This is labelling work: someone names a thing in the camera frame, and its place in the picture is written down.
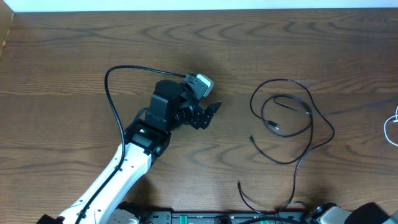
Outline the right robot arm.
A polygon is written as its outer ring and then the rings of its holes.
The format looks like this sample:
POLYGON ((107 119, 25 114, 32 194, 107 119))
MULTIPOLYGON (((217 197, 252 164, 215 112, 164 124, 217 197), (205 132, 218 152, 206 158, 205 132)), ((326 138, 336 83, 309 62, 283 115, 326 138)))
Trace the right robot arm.
POLYGON ((357 208, 350 216, 355 224, 397 224, 397 215, 387 214, 378 204, 367 203, 357 208))

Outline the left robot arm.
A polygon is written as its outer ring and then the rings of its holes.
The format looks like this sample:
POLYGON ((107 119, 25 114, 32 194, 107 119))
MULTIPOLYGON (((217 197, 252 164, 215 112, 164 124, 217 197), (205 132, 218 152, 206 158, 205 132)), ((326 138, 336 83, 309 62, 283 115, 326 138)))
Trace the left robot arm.
POLYGON ((199 74, 182 83, 161 80, 156 83, 150 105, 142 109, 122 131, 123 140, 113 159, 89 189, 58 217, 43 215, 39 223, 107 223, 129 189, 150 169, 168 147, 171 132, 184 124, 205 129, 219 102, 203 109, 202 98, 214 83, 199 74))

